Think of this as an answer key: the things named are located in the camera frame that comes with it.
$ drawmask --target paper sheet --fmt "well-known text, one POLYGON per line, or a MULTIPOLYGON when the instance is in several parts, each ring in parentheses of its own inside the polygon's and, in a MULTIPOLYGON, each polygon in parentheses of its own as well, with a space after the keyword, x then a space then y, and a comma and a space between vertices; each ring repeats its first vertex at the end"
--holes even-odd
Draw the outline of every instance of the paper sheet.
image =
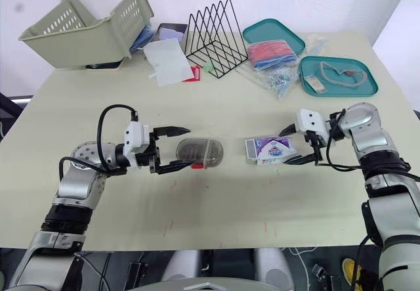
POLYGON ((153 41, 144 47, 144 54, 155 69, 155 73, 149 78, 155 76, 159 86, 194 77, 176 38, 153 41))

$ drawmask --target table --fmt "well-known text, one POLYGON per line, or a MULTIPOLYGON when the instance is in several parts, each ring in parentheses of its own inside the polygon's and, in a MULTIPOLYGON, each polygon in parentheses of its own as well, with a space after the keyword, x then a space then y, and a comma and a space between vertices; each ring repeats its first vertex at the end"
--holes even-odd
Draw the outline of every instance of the table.
MULTIPOLYGON (((128 104, 151 127, 179 125, 191 133, 159 140, 163 162, 175 158, 187 137, 219 140, 220 166, 186 168, 167 175, 147 168, 108 179, 87 230, 86 250, 179 250, 358 244, 365 236, 360 205, 366 201, 361 172, 331 168, 252 166, 244 139, 276 135, 300 108, 324 117, 360 101, 378 107, 413 172, 420 171, 420 122, 367 39, 326 34, 323 55, 364 62, 379 85, 370 98, 326 98, 296 87, 281 102, 232 71, 221 79, 202 73, 200 82, 159 88, 142 54, 119 72, 55 70, 0 144, 0 246, 26 248, 39 230, 58 186, 58 161, 96 137, 101 111, 128 104)), ((128 124, 124 110, 111 111, 104 141, 120 143, 128 124)), ((293 138, 300 152, 310 149, 293 138)), ((356 164, 351 143, 331 150, 333 161, 356 164)))

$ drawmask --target plastic basket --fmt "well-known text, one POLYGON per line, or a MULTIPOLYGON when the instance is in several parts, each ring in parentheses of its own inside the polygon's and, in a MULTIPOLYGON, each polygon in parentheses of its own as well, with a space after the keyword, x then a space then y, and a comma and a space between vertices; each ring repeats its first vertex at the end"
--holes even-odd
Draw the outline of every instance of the plastic basket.
POLYGON ((122 0, 97 20, 79 0, 62 0, 19 37, 55 68, 131 58, 130 46, 150 24, 147 0, 122 0))

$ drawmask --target black metal rack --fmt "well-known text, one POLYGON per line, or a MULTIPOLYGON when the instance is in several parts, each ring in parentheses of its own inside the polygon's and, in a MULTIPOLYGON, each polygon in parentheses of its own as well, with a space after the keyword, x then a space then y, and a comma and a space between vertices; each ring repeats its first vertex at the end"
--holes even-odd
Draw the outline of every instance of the black metal rack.
POLYGON ((231 0, 219 1, 217 7, 212 4, 204 12, 190 15, 184 52, 191 62, 202 68, 210 62, 213 66, 210 73, 216 78, 248 59, 231 0), (232 27, 237 28, 238 33, 234 34, 232 27))

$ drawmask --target green tray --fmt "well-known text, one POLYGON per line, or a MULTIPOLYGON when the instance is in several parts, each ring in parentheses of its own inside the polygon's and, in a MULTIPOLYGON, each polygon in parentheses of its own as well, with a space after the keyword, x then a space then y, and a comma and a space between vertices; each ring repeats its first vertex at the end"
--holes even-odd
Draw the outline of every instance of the green tray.
POLYGON ((248 43, 282 39, 292 48, 297 56, 305 49, 305 42, 298 35, 273 18, 261 20, 247 27, 243 30, 242 35, 248 43))
MULTIPOLYGON (((335 58, 333 56, 306 56, 301 60, 299 66, 301 72, 301 80, 303 89, 312 96, 317 97, 370 97, 378 92, 378 84, 373 78, 367 66, 355 59, 347 58, 335 58), (340 85, 332 84, 326 81, 320 70, 320 63, 324 61, 330 65, 336 67, 339 70, 363 70, 367 73, 367 80, 357 87, 343 87, 340 85), (326 92, 318 94, 311 88, 311 86, 305 81, 305 77, 315 76, 327 89, 326 92)), ((340 82, 354 82, 354 77, 346 74, 337 75, 333 70, 324 70, 325 74, 331 78, 336 79, 340 82)))

